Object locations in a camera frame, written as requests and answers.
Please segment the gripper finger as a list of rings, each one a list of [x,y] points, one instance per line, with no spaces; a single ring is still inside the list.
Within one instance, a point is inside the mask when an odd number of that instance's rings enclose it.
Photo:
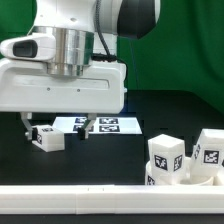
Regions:
[[[94,125],[97,115],[89,113],[84,124],[78,129],[78,137],[80,140],[86,140],[89,136],[89,130]]]
[[[35,136],[35,127],[31,125],[30,121],[32,120],[32,113],[31,112],[21,112],[21,121],[26,128],[25,136],[28,140],[32,140]]]

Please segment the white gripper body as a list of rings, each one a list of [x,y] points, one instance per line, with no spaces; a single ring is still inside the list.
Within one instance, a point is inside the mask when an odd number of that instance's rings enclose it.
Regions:
[[[0,43],[0,111],[40,113],[119,113],[124,105],[126,65],[93,61],[51,71],[59,52],[44,33]]]

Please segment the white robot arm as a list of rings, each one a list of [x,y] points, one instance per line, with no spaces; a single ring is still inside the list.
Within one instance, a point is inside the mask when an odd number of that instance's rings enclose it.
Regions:
[[[40,113],[82,113],[83,139],[99,114],[124,105],[127,65],[117,38],[140,39],[157,24],[161,0],[36,0],[28,34],[0,42],[0,111],[29,119]]]

